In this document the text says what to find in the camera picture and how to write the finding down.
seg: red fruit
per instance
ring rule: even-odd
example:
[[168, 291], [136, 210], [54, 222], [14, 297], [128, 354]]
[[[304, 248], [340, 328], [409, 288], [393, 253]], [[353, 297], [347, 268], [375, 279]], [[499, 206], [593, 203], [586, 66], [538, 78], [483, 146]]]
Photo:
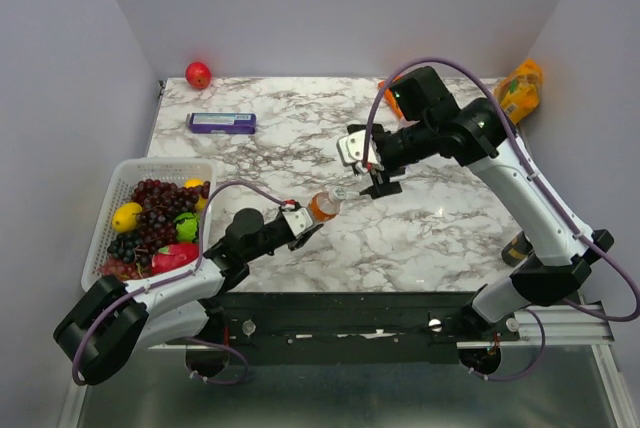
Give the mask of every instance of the red fruit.
[[211, 83], [211, 71], [204, 63], [196, 61], [187, 66], [185, 77], [196, 90], [204, 90]]
[[198, 258], [198, 245], [195, 243], [176, 243], [165, 246], [153, 255], [151, 273], [159, 275], [188, 265]]

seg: wall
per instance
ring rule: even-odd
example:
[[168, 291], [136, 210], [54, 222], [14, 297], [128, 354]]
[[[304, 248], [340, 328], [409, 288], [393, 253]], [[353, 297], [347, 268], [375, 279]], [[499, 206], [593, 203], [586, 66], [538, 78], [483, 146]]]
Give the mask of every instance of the wall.
[[504, 75], [558, 0], [118, 0], [152, 66], [219, 75], [379, 75], [417, 55]]
[[0, 0], [0, 418], [55, 426], [53, 342], [113, 167], [143, 155], [157, 78], [116, 0]]
[[[543, 106], [525, 128], [541, 169], [572, 208], [616, 238], [613, 254], [640, 281], [640, 0], [561, 0], [531, 56], [545, 70]], [[633, 310], [608, 265], [587, 283], [611, 314]], [[615, 324], [615, 352], [640, 406], [639, 323]]]

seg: plastic basket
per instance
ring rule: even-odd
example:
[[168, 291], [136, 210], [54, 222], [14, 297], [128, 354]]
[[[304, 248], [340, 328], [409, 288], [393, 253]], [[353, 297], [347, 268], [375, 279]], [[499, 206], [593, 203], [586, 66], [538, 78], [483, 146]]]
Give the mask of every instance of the plastic basket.
[[[131, 193], [139, 181], [147, 178], [173, 182], [182, 186], [189, 178], [200, 178], [211, 182], [211, 189], [216, 185], [215, 164], [209, 160], [198, 158], [139, 158], [120, 163], [111, 175], [96, 229], [93, 232], [87, 261], [84, 264], [80, 284], [84, 291], [100, 278], [98, 268], [107, 261], [107, 248], [117, 235], [111, 227], [111, 218], [120, 206], [130, 201]], [[211, 207], [207, 211], [205, 223], [200, 225], [204, 230], [204, 239], [209, 239], [211, 228]]]

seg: silver bolt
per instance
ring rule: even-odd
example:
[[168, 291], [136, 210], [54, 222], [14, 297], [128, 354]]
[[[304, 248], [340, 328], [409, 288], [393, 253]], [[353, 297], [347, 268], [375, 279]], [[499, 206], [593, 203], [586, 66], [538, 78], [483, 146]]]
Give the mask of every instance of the silver bolt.
[[432, 318], [429, 320], [429, 328], [434, 333], [440, 333], [442, 331], [442, 322], [437, 318]]
[[247, 320], [242, 324], [242, 332], [251, 336], [256, 332], [256, 324], [252, 320]]
[[520, 329], [520, 322], [515, 318], [507, 319], [505, 324], [507, 325], [507, 330], [509, 330], [511, 333], [515, 333]]

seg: orange bottle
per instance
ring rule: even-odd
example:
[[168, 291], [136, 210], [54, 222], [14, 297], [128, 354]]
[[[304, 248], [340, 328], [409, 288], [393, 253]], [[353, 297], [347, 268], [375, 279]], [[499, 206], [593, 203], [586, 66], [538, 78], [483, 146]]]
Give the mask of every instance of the orange bottle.
[[346, 198], [347, 193], [342, 188], [321, 191], [311, 198], [307, 208], [316, 222], [324, 223], [332, 220], [340, 213], [340, 204]]

